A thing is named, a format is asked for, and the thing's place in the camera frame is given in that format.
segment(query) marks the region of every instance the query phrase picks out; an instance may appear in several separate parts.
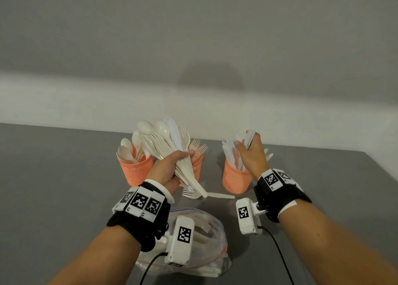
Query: utensil holder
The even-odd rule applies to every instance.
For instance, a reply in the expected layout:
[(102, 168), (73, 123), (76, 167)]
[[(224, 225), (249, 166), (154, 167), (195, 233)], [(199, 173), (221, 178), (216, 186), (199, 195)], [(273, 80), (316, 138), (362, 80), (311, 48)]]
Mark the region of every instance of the utensil holder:
[(196, 172), (194, 172), (193, 174), (195, 175), (195, 179), (197, 181), (199, 181), (200, 178), (200, 171), (202, 170), (202, 162), (203, 162), (203, 155), (199, 156), (198, 161), (195, 162), (192, 167), (195, 169), (196, 168)]
[[(132, 155), (133, 157), (135, 157), (136, 149), (133, 144), (132, 147)], [(141, 161), (137, 164), (125, 164), (121, 161), (119, 161), (119, 163), (122, 167), (128, 184), (132, 187), (137, 187), (144, 182), (144, 180), (147, 178), (149, 171), (152, 169), (153, 158), (152, 155), (150, 155), (148, 158), (146, 158), (144, 155)]]
[(243, 194), (251, 183), (251, 174), (249, 171), (239, 171), (225, 160), (224, 174), (222, 175), (222, 184), (228, 192), (233, 194)]

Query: forearm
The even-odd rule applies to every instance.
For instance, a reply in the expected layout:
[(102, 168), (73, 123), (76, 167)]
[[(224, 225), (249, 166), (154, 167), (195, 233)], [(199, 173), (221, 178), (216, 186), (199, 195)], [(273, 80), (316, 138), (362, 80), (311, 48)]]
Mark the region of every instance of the forearm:
[(107, 227), (49, 284), (125, 284), (140, 250), (124, 228)]
[(397, 271), (376, 251), (312, 204), (296, 202), (279, 215), (279, 221), (318, 284), (398, 283)]

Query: person's left arm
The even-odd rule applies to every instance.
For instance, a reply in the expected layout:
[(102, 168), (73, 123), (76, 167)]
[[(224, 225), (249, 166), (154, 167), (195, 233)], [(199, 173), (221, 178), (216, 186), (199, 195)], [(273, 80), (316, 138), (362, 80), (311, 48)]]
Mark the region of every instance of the person's left arm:
[[(194, 151), (190, 151), (190, 155), (194, 163)], [(171, 194), (174, 193), (180, 183), (174, 175), (176, 163), (187, 156), (188, 152), (176, 151), (163, 160), (157, 160), (147, 179), (162, 184)], [(123, 227), (106, 227), (49, 284), (125, 284), (140, 250), (141, 244)]]

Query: hand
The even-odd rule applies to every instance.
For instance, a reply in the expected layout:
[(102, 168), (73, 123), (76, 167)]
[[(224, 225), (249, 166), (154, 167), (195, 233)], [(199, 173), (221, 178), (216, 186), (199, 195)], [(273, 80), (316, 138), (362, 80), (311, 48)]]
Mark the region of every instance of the hand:
[(260, 134), (255, 133), (249, 149), (246, 149), (240, 141), (236, 141), (235, 145), (246, 169), (251, 173), (253, 179), (257, 181), (261, 174), (269, 169)]
[[(189, 156), (191, 157), (191, 163), (197, 162), (195, 157), (195, 151), (190, 150)], [(166, 156), (163, 160), (157, 160), (149, 171), (147, 179), (152, 179), (163, 185), (170, 194), (174, 193), (178, 188), (181, 181), (174, 174), (176, 171), (176, 163), (179, 160), (188, 157), (188, 152), (175, 151), (169, 156)]]

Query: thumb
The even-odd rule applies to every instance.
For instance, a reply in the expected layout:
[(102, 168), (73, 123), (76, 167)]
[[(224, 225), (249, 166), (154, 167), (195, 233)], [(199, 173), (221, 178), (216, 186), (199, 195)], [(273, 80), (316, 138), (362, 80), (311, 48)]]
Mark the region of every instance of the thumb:
[(182, 151), (174, 151), (170, 155), (166, 156), (164, 159), (167, 159), (170, 163), (176, 164), (177, 161), (184, 159), (185, 157), (188, 157), (189, 153), (188, 152), (182, 152)]
[(236, 148), (238, 149), (239, 154), (240, 154), (242, 157), (245, 156), (245, 155), (247, 154), (247, 152), (249, 152), (249, 150), (246, 149), (245, 145), (244, 145), (242, 142), (240, 142), (240, 141), (236, 141), (236, 142), (235, 142), (235, 146), (236, 146)]

